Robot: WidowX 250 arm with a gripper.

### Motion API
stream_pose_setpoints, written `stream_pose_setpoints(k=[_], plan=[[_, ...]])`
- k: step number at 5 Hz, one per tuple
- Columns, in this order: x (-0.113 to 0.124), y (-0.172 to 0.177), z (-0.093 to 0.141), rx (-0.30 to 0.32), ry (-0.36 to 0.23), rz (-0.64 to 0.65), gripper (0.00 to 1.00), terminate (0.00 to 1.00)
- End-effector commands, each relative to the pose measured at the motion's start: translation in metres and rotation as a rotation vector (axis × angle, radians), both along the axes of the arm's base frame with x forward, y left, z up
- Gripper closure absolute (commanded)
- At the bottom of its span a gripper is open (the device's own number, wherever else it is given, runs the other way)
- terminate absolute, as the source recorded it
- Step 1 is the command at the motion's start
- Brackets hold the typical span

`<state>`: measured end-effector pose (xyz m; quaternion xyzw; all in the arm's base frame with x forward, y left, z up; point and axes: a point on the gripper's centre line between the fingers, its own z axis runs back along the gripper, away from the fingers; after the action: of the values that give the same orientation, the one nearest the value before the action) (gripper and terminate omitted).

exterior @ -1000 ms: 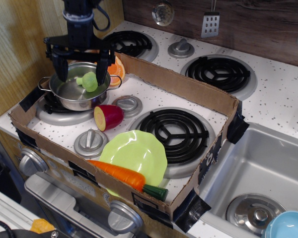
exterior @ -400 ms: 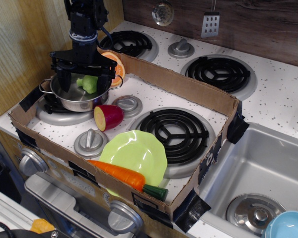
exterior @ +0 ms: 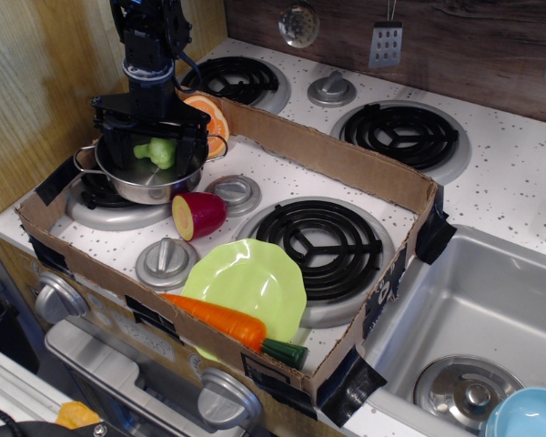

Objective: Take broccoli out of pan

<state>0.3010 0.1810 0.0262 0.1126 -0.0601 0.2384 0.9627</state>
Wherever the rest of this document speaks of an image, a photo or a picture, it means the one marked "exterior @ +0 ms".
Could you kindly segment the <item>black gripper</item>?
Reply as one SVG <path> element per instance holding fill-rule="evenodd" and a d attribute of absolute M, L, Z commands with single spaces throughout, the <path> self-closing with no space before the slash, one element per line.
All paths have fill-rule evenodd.
<path fill-rule="evenodd" d="M 179 139 L 176 175 L 182 179 L 207 160 L 207 124 L 211 117 L 180 99 L 173 81 L 142 83 L 129 81 L 123 94 L 91 99 L 94 124 L 103 131 L 113 163 L 126 168 L 133 157 L 131 134 Z"/>

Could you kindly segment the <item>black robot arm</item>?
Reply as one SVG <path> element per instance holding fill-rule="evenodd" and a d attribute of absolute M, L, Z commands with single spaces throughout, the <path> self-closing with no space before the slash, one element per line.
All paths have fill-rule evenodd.
<path fill-rule="evenodd" d="M 210 121 L 208 114 L 184 103 L 177 93 L 175 62 L 191 62 L 185 48 L 192 25 L 179 1 L 112 1 L 110 7 L 125 49 L 122 68 L 128 91 L 91 99 L 95 127 L 119 168 L 135 160 L 137 139 L 175 139 L 175 171 L 181 178 L 191 169 L 194 153 L 207 152 Z"/>

